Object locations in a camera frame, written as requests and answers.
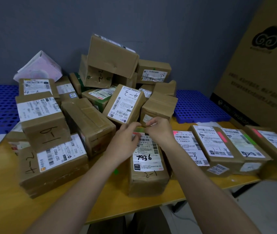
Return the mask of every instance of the cardboard box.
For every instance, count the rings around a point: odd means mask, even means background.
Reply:
[[[99,35],[91,37],[88,64],[92,67],[131,78],[139,56],[135,51]]]
[[[60,97],[52,79],[19,79],[19,96],[50,91],[58,105]]]
[[[31,197],[38,197],[71,181],[89,169],[88,156],[78,134],[71,141],[36,153],[31,147],[18,156],[19,185]]]
[[[83,92],[82,98],[87,98],[102,113],[116,88],[112,85],[109,89],[91,89]]]
[[[78,94],[74,90],[68,76],[63,75],[57,82],[55,82],[60,100],[62,102],[67,100],[75,100],[78,99]]]
[[[17,71],[13,79],[19,82],[21,78],[49,78],[56,82],[61,76],[61,67],[45,52],[39,51],[25,66]]]
[[[154,88],[154,92],[159,92],[172,97],[176,96],[176,91],[177,91],[177,83],[175,80],[172,80],[169,83],[156,83]]]
[[[77,72],[70,73],[69,79],[72,83],[72,86],[74,86],[74,90],[78,94],[79,98],[82,98],[82,92],[92,89],[91,87],[86,87],[83,85],[81,77]]]
[[[141,91],[118,85],[103,114],[114,123],[129,124],[138,120],[145,102],[145,95]]]
[[[171,119],[178,99],[165,94],[154,92],[142,106],[140,123],[146,126],[146,122],[154,117]]]
[[[169,63],[139,59],[137,73],[138,84],[156,84],[168,78],[171,66]]]
[[[264,0],[210,98],[243,125],[277,133],[277,0]]]
[[[270,128],[245,126],[244,131],[271,157],[259,174],[261,179],[277,181],[277,134]]]
[[[18,155],[21,149],[30,146],[24,132],[22,131],[21,122],[18,122],[5,138],[16,155]]]
[[[192,125],[188,130],[193,132],[210,164],[205,171],[207,176],[227,177],[240,171],[245,160],[219,127]]]
[[[144,92],[146,98],[150,98],[154,91],[155,85],[142,85],[138,90]]]
[[[79,75],[86,87],[107,89],[111,86],[113,73],[88,65],[88,56],[81,55]]]
[[[220,128],[226,135],[226,139],[230,140],[242,157],[245,163],[239,172],[235,174],[256,175],[260,169],[271,160],[271,157],[260,148],[243,130]]]
[[[199,143],[197,142],[194,134],[191,131],[173,131],[175,140],[181,145],[181,147],[187,152],[187,154],[192,158],[192,160],[199,166],[201,170],[206,172],[210,167],[207,158],[205,157]],[[172,171],[169,160],[166,155],[164,159],[167,165],[168,173],[172,180],[176,180],[176,176]]]
[[[89,159],[104,152],[116,133],[116,126],[90,106],[86,98],[64,102],[62,106],[68,124],[80,135]]]
[[[126,78],[121,75],[113,75],[113,83],[116,85],[122,84],[124,86],[135,89],[137,80],[137,73],[134,72],[131,78]]]
[[[164,158],[150,136],[145,133],[141,135],[139,146],[130,157],[129,196],[161,195],[169,182]]]
[[[15,99],[22,130],[37,153],[70,141],[65,117],[50,92]]]

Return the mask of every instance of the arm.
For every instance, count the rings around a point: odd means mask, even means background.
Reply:
[[[260,234],[242,209],[215,185],[176,142],[168,120],[153,118],[145,129],[166,153],[186,200],[204,234]]]
[[[27,234],[79,233],[111,173],[134,152],[138,122],[122,125],[103,156],[26,231]]]

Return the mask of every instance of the hand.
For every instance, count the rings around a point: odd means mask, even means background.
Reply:
[[[141,135],[136,134],[132,140],[132,134],[137,126],[141,126],[141,123],[123,124],[109,143],[105,155],[113,157],[117,165],[129,158],[136,149]]]
[[[174,138],[172,127],[169,121],[162,117],[154,117],[146,123],[145,132],[150,135],[153,141],[155,141],[160,147],[171,146],[176,143]]]

